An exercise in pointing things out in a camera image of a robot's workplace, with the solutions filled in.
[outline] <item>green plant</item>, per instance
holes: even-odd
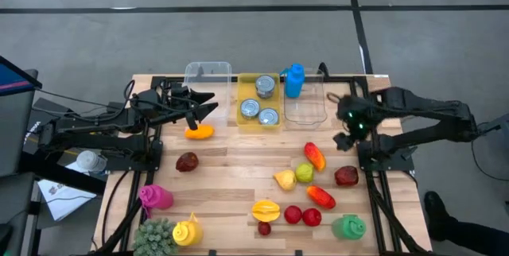
[[[173,240],[175,223],[167,219],[148,219],[136,230],[134,256],[166,256],[176,254],[178,245]]]

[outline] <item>gray floor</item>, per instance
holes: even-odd
[[[0,0],[0,8],[337,4],[350,0]],[[486,5],[509,0],[359,0],[369,5]],[[509,11],[363,12],[374,72],[422,96],[459,99],[478,122],[509,113]],[[198,60],[226,60],[234,72],[274,72],[324,61],[333,73],[362,73],[352,13],[0,14],[0,52],[36,68],[45,89],[97,102],[121,100],[134,73],[183,73]],[[79,103],[59,102],[78,111]],[[411,119],[405,130],[429,124]],[[480,165],[509,178],[498,133],[476,141]],[[436,142],[415,154],[419,192],[436,190],[458,219],[509,231],[509,184],[474,165],[469,144]],[[41,254],[84,253],[99,201],[43,230]],[[440,254],[472,254],[433,242]]]

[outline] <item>yellow container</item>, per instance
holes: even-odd
[[[189,246],[200,243],[204,237],[204,230],[198,223],[198,219],[191,213],[188,221],[180,221],[173,228],[173,239],[180,246]]]
[[[268,99],[261,99],[256,94],[256,79],[262,75],[267,75],[274,78],[276,82],[274,93]],[[237,75],[237,126],[243,130],[257,131],[257,130],[273,130],[279,128],[284,116],[281,112],[281,85],[279,82],[278,73],[242,73]],[[266,108],[272,108],[278,112],[278,123],[275,125],[262,125],[257,118],[246,119],[240,112],[240,104],[245,99],[254,99],[260,104],[260,111]]]

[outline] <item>black shoe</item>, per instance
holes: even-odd
[[[445,228],[451,223],[456,221],[447,211],[445,205],[438,193],[427,192],[424,195],[424,209],[428,214],[428,232],[433,240],[445,240]]]

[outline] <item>wooden tabletop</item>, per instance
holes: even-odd
[[[134,92],[149,89],[152,77],[134,75]],[[371,91],[390,86],[387,76],[367,76],[367,80]],[[346,83],[325,83],[324,91],[344,95],[349,94],[350,89]],[[174,205],[165,211],[153,210],[153,217],[177,222],[188,219],[194,211],[204,229],[201,244],[182,247],[179,254],[207,254],[209,250],[217,250],[218,254],[291,255],[295,250],[303,250],[307,255],[377,255],[364,174],[359,175],[359,184],[353,188],[339,188],[334,181],[333,173],[339,167],[358,167],[355,149],[338,151],[332,140],[335,134],[344,130],[341,121],[335,117],[336,104],[325,102],[328,117],[316,130],[288,130],[283,124],[279,131],[270,134],[245,134],[235,124],[236,97],[236,83],[233,83],[228,125],[216,130],[214,136],[207,140],[185,139],[184,122],[163,126],[161,140],[164,153],[153,183],[173,193]],[[397,119],[385,120],[378,130],[389,135],[402,132]],[[336,199],[337,205],[330,211],[317,207],[307,197],[307,185],[297,184],[293,191],[284,192],[273,178],[274,173],[295,169],[299,163],[307,161],[303,154],[306,142],[314,142],[327,159],[326,169],[322,173],[315,172],[313,183],[326,189]],[[186,152],[196,153],[200,164],[190,173],[179,173],[175,163]],[[113,173],[107,180],[94,234],[99,246],[106,203],[121,175],[122,172]],[[431,250],[415,183],[401,172],[387,172],[387,176],[395,214],[419,245]],[[132,178],[133,173],[129,173],[114,195],[107,217],[106,239],[126,214]],[[141,187],[145,176],[140,181]],[[273,200],[282,212],[290,205],[297,205],[302,210],[318,208],[322,213],[321,225],[307,227],[302,222],[289,225],[280,216],[270,223],[272,233],[261,236],[257,231],[258,221],[251,215],[251,207],[262,199]],[[357,214],[366,222],[367,231],[362,239],[348,241],[334,238],[331,223],[344,214]],[[382,219],[387,249],[390,250],[388,223],[384,216]],[[130,249],[138,223],[139,216],[131,228]]]

